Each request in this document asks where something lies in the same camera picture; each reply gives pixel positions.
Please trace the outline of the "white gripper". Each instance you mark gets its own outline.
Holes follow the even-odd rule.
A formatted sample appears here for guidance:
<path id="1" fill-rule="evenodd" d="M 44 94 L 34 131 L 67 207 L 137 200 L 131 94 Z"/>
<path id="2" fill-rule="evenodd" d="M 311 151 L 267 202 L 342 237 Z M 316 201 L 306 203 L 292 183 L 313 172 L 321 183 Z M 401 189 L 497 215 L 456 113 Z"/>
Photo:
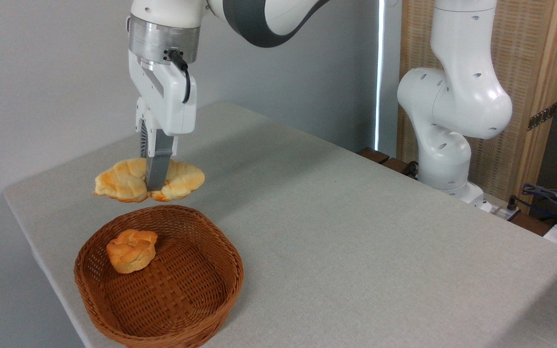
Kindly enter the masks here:
<path id="1" fill-rule="evenodd" d="M 141 137 L 141 157 L 146 158 L 146 187 L 160 191 L 164 186 L 173 146 L 179 134 L 193 132 L 197 112 L 197 84 L 174 64 L 142 68 L 138 57 L 128 52 L 131 79 L 141 94 L 136 102 L 135 130 Z M 190 95 L 186 95 L 190 81 Z M 155 119 L 159 129 L 155 131 Z"/>

